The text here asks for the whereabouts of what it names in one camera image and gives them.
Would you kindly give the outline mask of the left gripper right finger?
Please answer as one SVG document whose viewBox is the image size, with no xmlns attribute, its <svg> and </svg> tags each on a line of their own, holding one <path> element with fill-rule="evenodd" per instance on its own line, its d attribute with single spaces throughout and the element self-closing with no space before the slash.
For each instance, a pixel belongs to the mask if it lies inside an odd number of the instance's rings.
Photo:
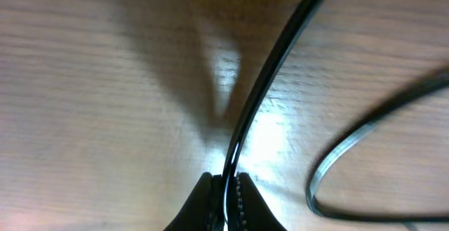
<svg viewBox="0 0 449 231">
<path fill-rule="evenodd" d="M 229 231 L 286 231 L 247 173 L 238 173 L 227 188 Z"/>
</svg>

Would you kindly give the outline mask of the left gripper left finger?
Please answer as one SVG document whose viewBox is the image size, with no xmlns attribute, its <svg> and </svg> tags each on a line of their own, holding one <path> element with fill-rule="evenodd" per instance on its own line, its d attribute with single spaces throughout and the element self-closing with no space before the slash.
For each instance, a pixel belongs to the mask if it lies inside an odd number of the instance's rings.
<svg viewBox="0 0 449 231">
<path fill-rule="evenodd" d="M 222 176 L 205 172 L 164 231 L 223 231 Z"/>
</svg>

